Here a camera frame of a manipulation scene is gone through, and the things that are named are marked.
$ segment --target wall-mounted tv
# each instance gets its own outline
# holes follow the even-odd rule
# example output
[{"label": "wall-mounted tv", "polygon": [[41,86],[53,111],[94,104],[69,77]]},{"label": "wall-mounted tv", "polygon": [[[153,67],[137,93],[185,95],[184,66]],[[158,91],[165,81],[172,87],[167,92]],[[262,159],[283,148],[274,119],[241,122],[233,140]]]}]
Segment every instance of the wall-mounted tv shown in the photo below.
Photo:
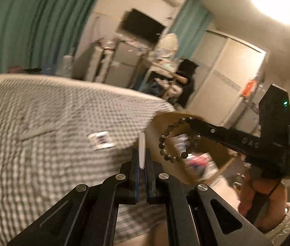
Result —
[{"label": "wall-mounted tv", "polygon": [[132,9],[126,19],[122,21],[120,28],[156,44],[165,26],[146,14]]}]

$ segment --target white gingham blanket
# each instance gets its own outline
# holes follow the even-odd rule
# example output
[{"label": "white gingham blanket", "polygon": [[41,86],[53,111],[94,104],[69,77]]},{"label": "white gingham blanket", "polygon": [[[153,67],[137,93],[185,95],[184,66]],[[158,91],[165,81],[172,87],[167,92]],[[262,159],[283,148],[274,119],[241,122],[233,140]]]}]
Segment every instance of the white gingham blanket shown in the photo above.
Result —
[{"label": "white gingham blanket", "polygon": [[[172,110],[163,100],[103,88],[45,78],[0,80],[0,245],[76,185],[94,186],[118,173],[156,112]],[[100,131],[109,131],[117,146],[94,150],[87,135]],[[120,206],[115,243],[165,219],[163,206],[147,206],[143,192],[140,200]]]}]

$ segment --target green curtain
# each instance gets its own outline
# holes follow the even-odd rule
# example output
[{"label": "green curtain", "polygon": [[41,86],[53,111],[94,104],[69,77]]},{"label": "green curtain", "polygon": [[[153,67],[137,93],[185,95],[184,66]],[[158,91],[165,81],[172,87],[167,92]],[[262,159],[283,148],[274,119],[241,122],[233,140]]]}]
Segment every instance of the green curtain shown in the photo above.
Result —
[{"label": "green curtain", "polygon": [[175,57],[191,58],[212,19],[200,0],[186,0],[169,31],[178,37]]},{"label": "green curtain", "polygon": [[96,0],[0,0],[0,73],[52,68],[74,51]]}]

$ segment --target screw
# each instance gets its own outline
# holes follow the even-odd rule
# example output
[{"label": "screw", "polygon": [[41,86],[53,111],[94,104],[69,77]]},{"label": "screw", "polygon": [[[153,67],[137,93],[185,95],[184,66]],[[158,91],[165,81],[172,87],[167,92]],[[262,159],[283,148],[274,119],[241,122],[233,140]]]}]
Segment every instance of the screw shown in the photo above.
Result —
[{"label": "screw", "polygon": [[124,174],[117,174],[117,175],[115,176],[115,178],[116,178],[117,180],[124,180],[124,179],[126,178],[126,175],[124,175]]},{"label": "screw", "polygon": [[78,186],[76,186],[75,188],[78,192],[84,192],[87,189],[87,185],[85,184],[79,184]]},{"label": "screw", "polygon": [[161,179],[168,179],[169,178],[169,175],[167,173],[161,173],[161,174],[159,174],[159,178],[161,178]]},{"label": "screw", "polygon": [[206,190],[208,190],[208,186],[205,185],[204,183],[199,184],[199,185],[197,186],[197,188],[198,188],[198,190],[200,190],[200,191],[206,191]]}]

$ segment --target white cabinet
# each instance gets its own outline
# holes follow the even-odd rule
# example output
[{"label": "white cabinet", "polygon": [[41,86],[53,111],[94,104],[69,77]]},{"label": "white cabinet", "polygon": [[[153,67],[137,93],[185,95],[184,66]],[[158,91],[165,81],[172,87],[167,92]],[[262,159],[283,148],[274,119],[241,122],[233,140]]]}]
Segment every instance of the white cabinet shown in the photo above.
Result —
[{"label": "white cabinet", "polygon": [[187,110],[214,125],[223,125],[241,102],[241,93],[256,76],[265,54],[228,34],[207,31],[192,57],[199,67]]}]

